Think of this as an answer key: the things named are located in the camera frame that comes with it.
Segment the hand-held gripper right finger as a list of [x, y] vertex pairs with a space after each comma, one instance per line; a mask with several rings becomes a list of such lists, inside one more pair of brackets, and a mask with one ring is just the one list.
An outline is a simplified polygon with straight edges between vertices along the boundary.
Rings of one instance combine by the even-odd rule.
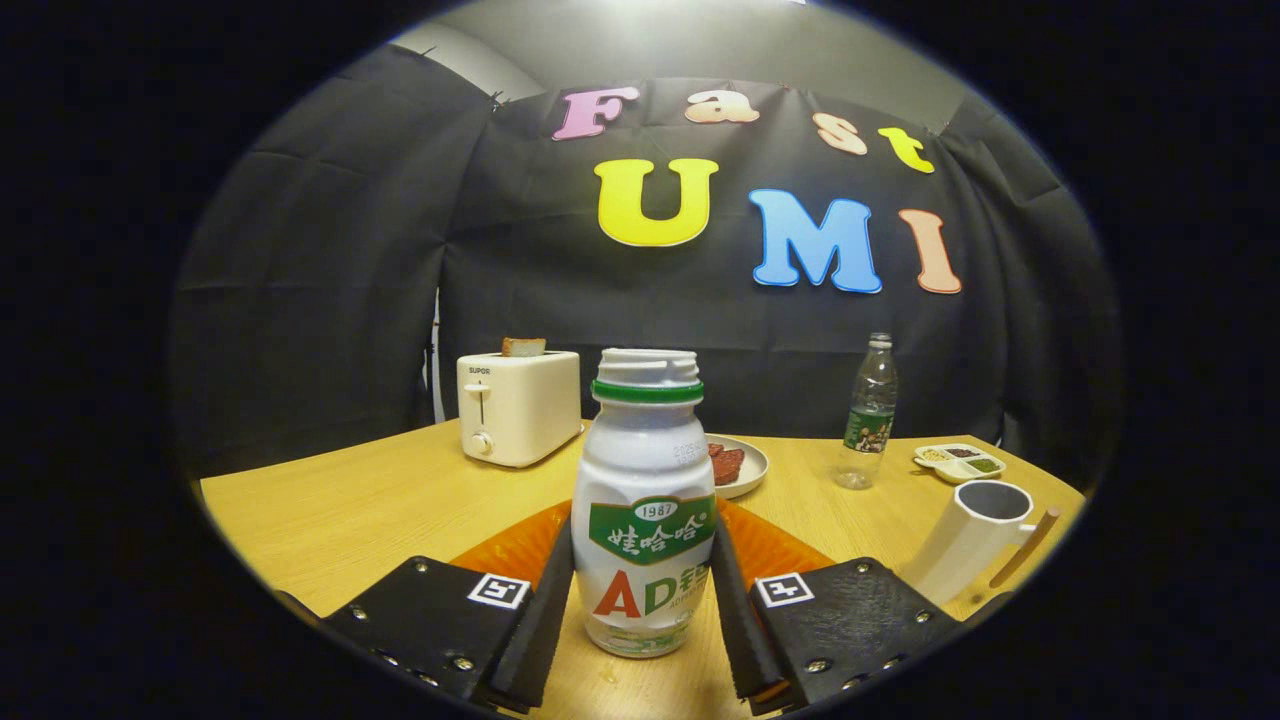
[[864, 693], [963, 629], [877, 559], [837, 562], [736, 503], [717, 512], [719, 626], [755, 715]]

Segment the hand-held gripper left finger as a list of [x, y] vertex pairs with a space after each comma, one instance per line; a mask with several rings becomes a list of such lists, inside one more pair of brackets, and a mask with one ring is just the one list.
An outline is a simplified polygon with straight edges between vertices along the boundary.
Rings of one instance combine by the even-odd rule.
[[449, 562], [406, 559], [320, 625], [420, 685], [526, 714], [543, 702], [572, 579], [563, 501]]

